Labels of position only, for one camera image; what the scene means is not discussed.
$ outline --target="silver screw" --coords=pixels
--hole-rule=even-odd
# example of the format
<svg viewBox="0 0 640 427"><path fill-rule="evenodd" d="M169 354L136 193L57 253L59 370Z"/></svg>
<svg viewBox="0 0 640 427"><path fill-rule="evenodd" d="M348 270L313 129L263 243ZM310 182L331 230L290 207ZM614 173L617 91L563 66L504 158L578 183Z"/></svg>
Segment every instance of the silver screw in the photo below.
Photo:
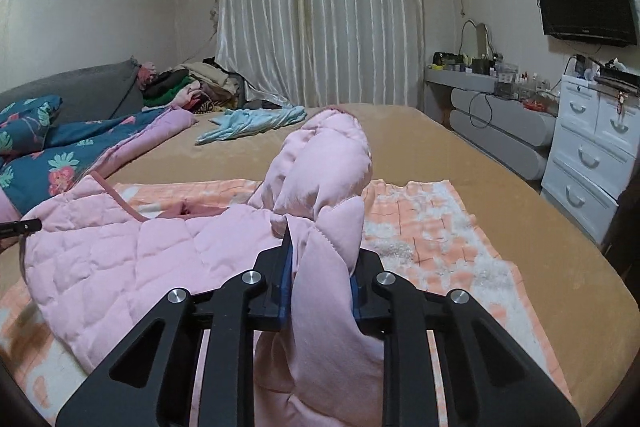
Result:
<svg viewBox="0 0 640 427"><path fill-rule="evenodd" d="M175 288L169 292L169 295L167 295L166 298L169 299L169 302L177 304L187 298L187 292L182 288Z"/></svg>
<svg viewBox="0 0 640 427"><path fill-rule="evenodd" d="M456 304L466 304L469 302L469 294L464 290L453 290L451 300Z"/></svg>
<svg viewBox="0 0 640 427"><path fill-rule="evenodd" d="M258 283L260 282L260 279L262 279L262 275L260 274L260 272L257 272L255 270L249 270L248 272L244 272L242 274L242 282L247 284Z"/></svg>
<svg viewBox="0 0 640 427"><path fill-rule="evenodd" d="M378 281L379 284L388 286L396 282L396 276L391 272L380 272L378 275L376 275L376 281Z"/></svg>

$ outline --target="dresser drawer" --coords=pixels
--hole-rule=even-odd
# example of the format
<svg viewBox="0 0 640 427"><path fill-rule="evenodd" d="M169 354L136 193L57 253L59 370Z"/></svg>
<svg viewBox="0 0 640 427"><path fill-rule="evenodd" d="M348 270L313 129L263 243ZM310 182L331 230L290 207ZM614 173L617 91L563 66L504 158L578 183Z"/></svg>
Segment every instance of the dresser drawer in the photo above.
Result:
<svg viewBox="0 0 640 427"><path fill-rule="evenodd" d="M604 190L558 158L546 164L542 186L602 245L618 208Z"/></svg>
<svg viewBox="0 0 640 427"><path fill-rule="evenodd" d="M586 87L585 80L562 80L558 118L564 118L587 132L595 132L598 118L598 92Z"/></svg>
<svg viewBox="0 0 640 427"><path fill-rule="evenodd" d="M593 134L583 136L579 128L564 121L556 126L551 158L559 158L615 200L628 185L636 164L630 154Z"/></svg>
<svg viewBox="0 0 640 427"><path fill-rule="evenodd" d="M618 114L618 100L608 94L600 94L596 136L631 156L638 156L640 144L640 114L638 99L630 96Z"/></svg>

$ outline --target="light blue towel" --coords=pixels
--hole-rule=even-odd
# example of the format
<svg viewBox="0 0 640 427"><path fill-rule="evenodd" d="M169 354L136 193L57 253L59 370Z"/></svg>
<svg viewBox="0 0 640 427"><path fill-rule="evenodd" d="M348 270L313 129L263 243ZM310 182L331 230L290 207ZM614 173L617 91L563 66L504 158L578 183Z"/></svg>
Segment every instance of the light blue towel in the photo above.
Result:
<svg viewBox="0 0 640 427"><path fill-rule="evenodd" d="M209 121L220 127L198 136L196 145L213 141L233 140L242 136L251 136L270 129L277 129L305 120L306 111L301 105L279 110L269 109L226 109L225 114Z"/></svg>

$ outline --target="tan bed sheet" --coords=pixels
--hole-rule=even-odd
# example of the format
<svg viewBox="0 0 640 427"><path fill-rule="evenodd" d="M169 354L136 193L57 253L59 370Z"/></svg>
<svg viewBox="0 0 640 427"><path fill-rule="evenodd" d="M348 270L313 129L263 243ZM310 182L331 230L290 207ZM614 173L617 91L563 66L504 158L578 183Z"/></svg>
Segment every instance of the tan bed sheet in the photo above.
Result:
<svg viewBox="0 0 640 427"><path fill-rule="evenodd" d="M419 111L364 104L343 108L360 120L369 138L373 179L400 186L450 180L494 248L518 266L587 423L640 348L638 306L606 259L521 179ZM116 172L110 182L261 180L285 137L298 127L196 147L195 138L212 128L200 117L192 128ZM7 257L5 263L15 261Z"/></svg>

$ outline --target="black flat screen tv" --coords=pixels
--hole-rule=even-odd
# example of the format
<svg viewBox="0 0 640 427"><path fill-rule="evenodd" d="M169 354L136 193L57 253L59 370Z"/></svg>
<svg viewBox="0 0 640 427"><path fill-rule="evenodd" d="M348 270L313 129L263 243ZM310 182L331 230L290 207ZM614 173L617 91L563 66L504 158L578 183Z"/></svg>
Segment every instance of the black flat screen tv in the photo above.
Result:
<svg viewBox="0 0 640 427"><path fill-rule="evenodd" d="M624 47L638 44L632 0L540 0L545 35Z"/></svg>

